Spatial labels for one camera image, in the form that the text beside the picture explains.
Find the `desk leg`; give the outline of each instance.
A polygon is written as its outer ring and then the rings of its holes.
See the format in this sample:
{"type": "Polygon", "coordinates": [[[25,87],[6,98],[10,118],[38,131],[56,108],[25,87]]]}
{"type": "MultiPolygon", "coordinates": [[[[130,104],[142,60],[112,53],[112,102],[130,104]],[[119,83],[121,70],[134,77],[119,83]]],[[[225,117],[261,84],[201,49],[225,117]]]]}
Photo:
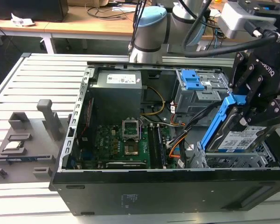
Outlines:
{"type": "Polygon", "coordinates": [[[82,49],[87,50],[87,40],[86,39],[82,39],[82,49]]]}
{"type": "Polygon", "coordinates": [[[41,34],[43,41],[45,42],[47,53],[48,54],[56,54],[55,44],[50,33],[41,34]]]}
{"type": "Polygon", "coordinates": [[[47,53],[48,54],[56,54],[56,48],[55,48],[53,38],[44,37],[43,40],[45,41],[47,53]]]}

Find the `motherboard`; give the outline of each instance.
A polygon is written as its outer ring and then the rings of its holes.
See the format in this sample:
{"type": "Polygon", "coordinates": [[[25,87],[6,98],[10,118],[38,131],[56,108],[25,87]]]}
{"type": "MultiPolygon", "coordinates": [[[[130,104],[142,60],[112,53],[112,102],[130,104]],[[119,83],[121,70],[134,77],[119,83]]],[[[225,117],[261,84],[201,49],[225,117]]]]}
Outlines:
{"type": "Polygon", "coordinates": [[[167,126],[98,125],[94,147],[82,150],[81,164],[85,169],[166,168],[170,139],[167,126]]]}

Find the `gray floor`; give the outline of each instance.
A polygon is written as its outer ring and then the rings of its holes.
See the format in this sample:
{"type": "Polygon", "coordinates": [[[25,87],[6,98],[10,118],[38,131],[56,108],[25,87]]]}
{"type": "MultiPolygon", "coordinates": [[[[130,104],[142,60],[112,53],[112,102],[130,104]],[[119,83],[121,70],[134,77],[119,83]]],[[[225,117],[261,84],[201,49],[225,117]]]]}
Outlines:
{"type": "MultiPolygon", "coordinates": [[[[12,69],[14,64],[20,58],[21,53],[47,53],[40,48],[40,38],[37,37],[21,37],[14,36],[12,38],[13,43],[17,48],[10,43],[9,39],[5,36],[1,37],[3,45],[0,46],[0,83],[5,76],[12,69]]],[[[67,50],[68,45],[65,39],[54,39],[57,53],[59,54],[98,54],[98,55],[126,55],[128,41],[109,41],[109,40],[87,40],[88,49],[82,49],[82,41],[79,39],[69,39],[71,49],[67,50]]],[[[162,52],[164,56],[180,56],[180,54],[166,52],[167,45],[162,46],[162,52]]],[[[173,46],[173,52],[181,53],[180,46],[173,46]]]]}

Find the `blue clip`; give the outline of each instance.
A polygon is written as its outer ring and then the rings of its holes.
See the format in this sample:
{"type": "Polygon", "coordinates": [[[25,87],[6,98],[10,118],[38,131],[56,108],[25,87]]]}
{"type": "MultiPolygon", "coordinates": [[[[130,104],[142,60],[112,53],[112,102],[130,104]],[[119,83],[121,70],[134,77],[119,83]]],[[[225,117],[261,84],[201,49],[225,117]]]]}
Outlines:
{"type": "Polygon", "coordinates": [[[201,146],[203,150],[205,150],[206,145],[209,143],[211,137],[215,134],[220,123],[225,121],[227,117],[226,111],[229,108],[229,106],[233,104],[244,105],[245,103],[246,103],[245,95],[233,95],[231,93],[229,96],[225,97],[218,113],[214,117],[209,129],[207,130],[206,134],[201,140],[201,146]]]}
{"type": "Polygon", "coordinates": [[[204,90],[204,86],[200,83],[200,77],[195,70],[182,70],[182,80],[186,84],[186,90],[204,90]]]}

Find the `metal slotted table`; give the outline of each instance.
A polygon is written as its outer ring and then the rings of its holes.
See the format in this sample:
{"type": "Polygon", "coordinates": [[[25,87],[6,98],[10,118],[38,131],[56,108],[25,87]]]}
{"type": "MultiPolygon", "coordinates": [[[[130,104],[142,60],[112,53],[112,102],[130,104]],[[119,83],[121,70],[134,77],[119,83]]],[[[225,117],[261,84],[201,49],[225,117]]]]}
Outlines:
{"type": "MultiPolygon", "coordinates": [[[[51,99],[52,110],[66,118],[74,108],[87,61],[126,62],[127,57],[23,54],[0,85],[0,145],[10,128],[7,120],[13,111],[25,111],[29,118],[43,118],[36,109],[39,99],[51,99]]],[[[163,61],[229,67],[233,64],[231,59],[216,58],[164,57],[163,61]]],[[[48,186],[48,182],[0,184],[0,224],[11,220],[13,224],[280,223],[280,193],[242,212],[74,217],[58,193],[49,191],[48,186]]]]}

